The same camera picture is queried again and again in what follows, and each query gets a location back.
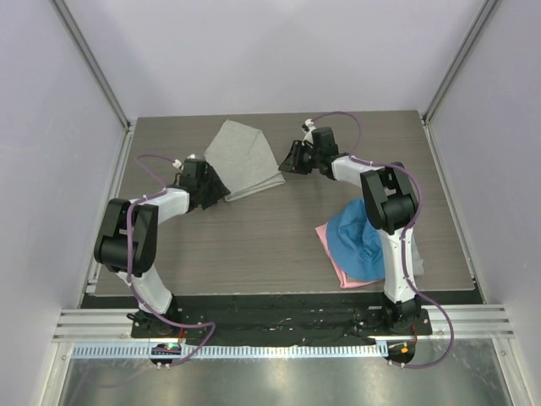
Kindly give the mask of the grey cloth napkin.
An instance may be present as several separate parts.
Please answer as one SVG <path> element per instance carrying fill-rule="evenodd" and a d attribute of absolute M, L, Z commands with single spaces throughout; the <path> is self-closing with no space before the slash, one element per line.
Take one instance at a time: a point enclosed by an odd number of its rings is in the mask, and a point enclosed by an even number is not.
<path fill-rule="evenodd" d="M 263 131 L 242 123 L 225 121 L 204 157 L 229 190 L 227 202 L 285 183 Z"/>

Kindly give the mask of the aluminium frame post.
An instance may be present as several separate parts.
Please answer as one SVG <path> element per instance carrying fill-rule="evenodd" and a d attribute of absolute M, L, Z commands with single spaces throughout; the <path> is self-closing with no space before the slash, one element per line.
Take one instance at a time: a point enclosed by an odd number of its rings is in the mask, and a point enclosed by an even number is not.
<path fill-rule="evenodd" d="M 106 98 L 110 108 L 116 116 L 118 122 L 121 124 L 125 132 L 129 132 L 130 119 L 121 107 L 118 98 L 116 97 L 109 81 L 107 80 L 100 64 L 98 63 L 96 56 L 92 52 L 88 41 L 80 29 L 75 17 L 69 9 L 67 3 L 63 0 L 51 0 L 50 4 L 54 8 L 58 18 L 62 22 L 64 28 L 68 32 L 73 44 L 75 45 L 79 55 L 83 59 L 85 65 L 89 69 L 92 77 L 97 83 L 101 93 Z"/>
<path fill-rule="evenodd" d="M 452 59 L 449 68 L 446 70 L 442 81 L 432 97 L 426 112 L 422 116 L 422 122 L 425 126 L 429 124 L 429 122 L 438 112 L 441 103 L 444 101 L 457 76 L 461 73 L 469 56 L 473 52 L 473 49 L 483 35 L 485 29 L 489 25 L 490 20 L 492 20 L 500 5 L 501 0 L 483 1 L 481 8 L 477 12 L 471 26 L 467 30 L 467 33 L 464 36 L 455 57 Z"/>

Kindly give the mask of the pink cloth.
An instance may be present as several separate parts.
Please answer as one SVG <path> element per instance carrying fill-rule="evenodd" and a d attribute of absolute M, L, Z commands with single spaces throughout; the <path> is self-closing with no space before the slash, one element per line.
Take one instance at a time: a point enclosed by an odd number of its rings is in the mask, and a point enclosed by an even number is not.
<path fill-rule="evenodd" d="M 331 261 L 341 289 L 361 288 L 385 277 L 377 231 L 365 226 L 318 226 L 315 232 Z"/>

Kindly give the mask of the grey folded cloth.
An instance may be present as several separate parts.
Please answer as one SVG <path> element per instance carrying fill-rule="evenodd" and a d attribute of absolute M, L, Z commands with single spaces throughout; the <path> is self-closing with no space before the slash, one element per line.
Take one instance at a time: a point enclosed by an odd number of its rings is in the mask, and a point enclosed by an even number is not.
<path fill-rule="evenodd" d="M 424 260 L 422 259 L 419 253 L 414 235 L 412 235 L 412 239 L 411 239 L 411 248 L 412 248 L 412 261 L 413 261 L 413 275 L 415 277 L 420 277 L 424 274 Z"/>

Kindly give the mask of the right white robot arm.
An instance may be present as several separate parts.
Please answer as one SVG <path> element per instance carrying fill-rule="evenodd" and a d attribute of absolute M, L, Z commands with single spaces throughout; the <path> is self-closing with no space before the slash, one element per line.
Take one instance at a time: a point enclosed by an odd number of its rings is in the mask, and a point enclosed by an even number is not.
<path fill-rule="evenodd" d="M 341 153 L 329 127 L 311 120 L 302 126 L 280 164 L 283 173 L 310 174 L 348 182 L 362 190 L 359 199 L 316 230 L 327 254 L 347 276 L 363 283 L 383 281 L 382 324 L 404 332 L 419 318 L 421 299 L 413 271 L 419 265 L 413 224 L 421 208 L 418 189 L 400 163 L 373 163 Z"/>

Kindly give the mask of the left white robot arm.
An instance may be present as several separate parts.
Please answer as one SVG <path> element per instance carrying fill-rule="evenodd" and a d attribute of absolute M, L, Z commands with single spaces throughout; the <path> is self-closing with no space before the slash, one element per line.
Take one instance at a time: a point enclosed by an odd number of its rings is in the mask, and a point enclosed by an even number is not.
<path fill-rule="evenodd" d="M 132 320 L 161 337 L 178 330 L 212 329 L 213 322 L 181 322 L 178 303 L 156 269 L 158 228 L 195 209 L 206 210 L 230 194 L 217 171 L 203 158 L 184 161 L 143 154 L 136 162 L 161 186 L 151 195 L 108 201 L 97 234 L 94 258 L 116 274 L 138 302 Z"/>

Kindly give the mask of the blue cloth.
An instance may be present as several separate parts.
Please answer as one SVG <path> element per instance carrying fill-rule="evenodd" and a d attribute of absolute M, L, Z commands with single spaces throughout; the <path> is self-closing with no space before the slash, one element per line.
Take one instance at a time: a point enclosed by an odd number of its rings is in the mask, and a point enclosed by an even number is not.
<path fill-rule="evenodd" d="M 369 222 L 364 199 L 350 200 L 335 214 L 325 236 L 331 259 L 348 277 L 362 283 L 385 277 L 380 236 Z"/>

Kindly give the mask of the aluminium front rail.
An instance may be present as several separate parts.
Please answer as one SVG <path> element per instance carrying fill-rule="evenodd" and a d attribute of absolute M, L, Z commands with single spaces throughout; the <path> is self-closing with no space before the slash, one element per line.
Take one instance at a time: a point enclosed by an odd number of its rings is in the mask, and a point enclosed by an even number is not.
<path fill-rule="evenodd" d="M 501 304 L 450 304 L 443 310 L 433 305 L 426 307 L 436 337 L 448 337 L 451 319 L 455 337 L 466 338 L 514 338 L 506 310 Z M 105 342 L 128 341 L 132 321 L 122 309 L 64 310 L 59 316 L 53 333 L 56 342 Z"/>

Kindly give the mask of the left aluminium frame post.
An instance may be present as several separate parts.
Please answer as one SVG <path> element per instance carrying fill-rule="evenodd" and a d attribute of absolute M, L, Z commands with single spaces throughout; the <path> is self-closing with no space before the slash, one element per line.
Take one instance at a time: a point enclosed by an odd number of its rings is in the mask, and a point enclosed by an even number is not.
<path fill-rule="evenodd" d="M 92 52 L 88 41 L 80 29 L 75 17 L 69 9 L 67 3 L 63 0 L 51 0 L 50 4 L 54 8 L 58 18 L 62 22 L 64 28 L 68 32 L 73 44 L 75 45 L 79 55 L 83 59 L 85 65 L 89 69 L 92 77 L 97 83 L 101 93 L 106 98 L 110 108 L 116 116 L 118 122 L 121 124 L 125 132 L 129 132 L 130 119 L 121 107 L 118 98 L 116 97 L 109 81 L 107 80 L 100 64 L 98 63 L 96 56 Z"/>

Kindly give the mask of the right aluminium frame post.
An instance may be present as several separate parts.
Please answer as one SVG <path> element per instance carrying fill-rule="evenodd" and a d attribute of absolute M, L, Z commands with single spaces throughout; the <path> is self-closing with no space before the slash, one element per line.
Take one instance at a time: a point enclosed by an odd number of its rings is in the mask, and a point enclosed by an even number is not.
<path fill-rule="evenodd" d="M 481 8 L 477 12 L 471 26 L 467 30 L 467 33 L 464 36 L 455 57 L 452 59 L 449 68 L 446 70 L 442 81 L 432 97 L 426 112 L 422 116 L 422 122 L 425 126 L 429 124 L 429 122 L 438 112 L 441 103 L 444 101 L 457 76 L 461 73 L 469 56 L 473 52 L 473 49 L 483 35 L 485 29 L 489 25 L 490 20 L 492 20 L 500 5 L 501 0 L 483 1 Z"/>

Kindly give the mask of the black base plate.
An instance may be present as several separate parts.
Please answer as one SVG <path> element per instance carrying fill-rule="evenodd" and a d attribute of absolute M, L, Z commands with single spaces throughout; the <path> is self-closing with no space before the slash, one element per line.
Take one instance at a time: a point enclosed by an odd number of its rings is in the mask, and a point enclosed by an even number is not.
<path fill-rule="evenodd" d="M 206 322 L 216 324 L 210 346 L 292 347 L 347 346 L 372 343 L 384 336 L 429 336 L 427 310 L 389 325 L 379 293 L 258 294 L 180 296 L 172 321 L 180 330 L 138 310 L 127 317 L 133 338 L 184 338 L 203 341 Z"/>

